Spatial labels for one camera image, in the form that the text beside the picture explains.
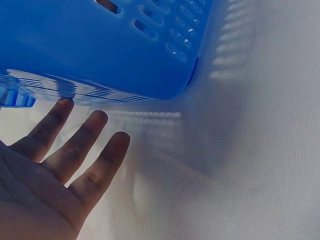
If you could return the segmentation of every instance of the plastic basket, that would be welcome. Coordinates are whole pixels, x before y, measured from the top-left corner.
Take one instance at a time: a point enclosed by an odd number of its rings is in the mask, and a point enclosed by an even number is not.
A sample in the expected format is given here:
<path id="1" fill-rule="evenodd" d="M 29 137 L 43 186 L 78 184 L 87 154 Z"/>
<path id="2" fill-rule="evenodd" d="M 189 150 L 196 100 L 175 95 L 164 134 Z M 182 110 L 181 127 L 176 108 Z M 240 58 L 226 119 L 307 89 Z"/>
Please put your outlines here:
<path id="1" fill-rule="evenodd" d="M 1 0 L 0 105 L 64 97 L 88 106 L 182 92 L 213 0 L 112 0 L 113 12 L 106 2 Z"/>

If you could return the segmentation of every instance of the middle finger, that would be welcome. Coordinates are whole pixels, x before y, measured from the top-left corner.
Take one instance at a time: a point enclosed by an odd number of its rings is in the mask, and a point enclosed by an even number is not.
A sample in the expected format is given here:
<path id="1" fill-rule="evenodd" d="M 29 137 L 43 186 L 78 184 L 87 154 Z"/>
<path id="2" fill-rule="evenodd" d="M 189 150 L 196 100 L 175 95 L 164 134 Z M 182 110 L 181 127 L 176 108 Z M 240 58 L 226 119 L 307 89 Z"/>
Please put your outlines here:
<path id="1" fill-rule="evenodd" d="M 59 150 L 43 161 L 42 166 L 65 184 L 81 166 L 107 121 L 103 111 L 94 111 Z"/>

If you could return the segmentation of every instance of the white fabric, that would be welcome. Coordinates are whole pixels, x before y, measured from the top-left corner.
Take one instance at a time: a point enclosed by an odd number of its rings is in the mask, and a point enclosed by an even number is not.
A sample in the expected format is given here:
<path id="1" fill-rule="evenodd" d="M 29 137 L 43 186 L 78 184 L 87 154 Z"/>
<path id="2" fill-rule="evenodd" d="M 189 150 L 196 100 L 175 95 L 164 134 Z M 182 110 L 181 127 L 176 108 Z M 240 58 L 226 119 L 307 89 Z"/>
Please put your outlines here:
<path id="1" fill-rule="evenodd" d="M 217 2 L 184 94 L 104 107 L 79 173 L 115 131 L 132 144 L 79 239 L 320 239 L 319 13 L 319 0 Z M 49 105 L 1 110 L 5 142 Z M 76 108 L 55 148 L 91 110 Z"/>

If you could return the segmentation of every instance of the hand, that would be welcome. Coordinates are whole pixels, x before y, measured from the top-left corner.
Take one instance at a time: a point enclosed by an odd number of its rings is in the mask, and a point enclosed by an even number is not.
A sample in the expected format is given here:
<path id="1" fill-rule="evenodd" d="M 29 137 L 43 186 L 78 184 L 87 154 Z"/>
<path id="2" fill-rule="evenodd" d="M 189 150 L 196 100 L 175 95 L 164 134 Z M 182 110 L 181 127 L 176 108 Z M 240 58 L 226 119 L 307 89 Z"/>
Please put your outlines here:
<path id="1" fill-rule="evenodd" d="M 48 115 L 15 144 L 0 142 L 0 239 L 75 240 L 88 214 L 120 167 L 130 142 L 116 133 L 98 159 L 68 188 L 107 123 L 95 111 L 58 151 L 39 163 L 73 109 L 60 99 Z"/>

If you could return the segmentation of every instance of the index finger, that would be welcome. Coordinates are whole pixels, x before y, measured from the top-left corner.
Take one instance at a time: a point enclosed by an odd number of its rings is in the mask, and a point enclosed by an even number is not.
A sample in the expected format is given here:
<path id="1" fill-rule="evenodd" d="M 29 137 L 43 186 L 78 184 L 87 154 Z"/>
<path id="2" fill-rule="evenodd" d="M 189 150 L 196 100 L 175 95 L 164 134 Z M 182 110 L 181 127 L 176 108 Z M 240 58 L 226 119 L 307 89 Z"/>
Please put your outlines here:
<path id="1" fill-rule="evenodd" d="M 51 148 L 58 133 L 66 123 L 74 102 L 61 98 L 50 112 L 24 138 L 10 146 L 10 149 L 24 155 L 33 162 L 40 162 Z"/>

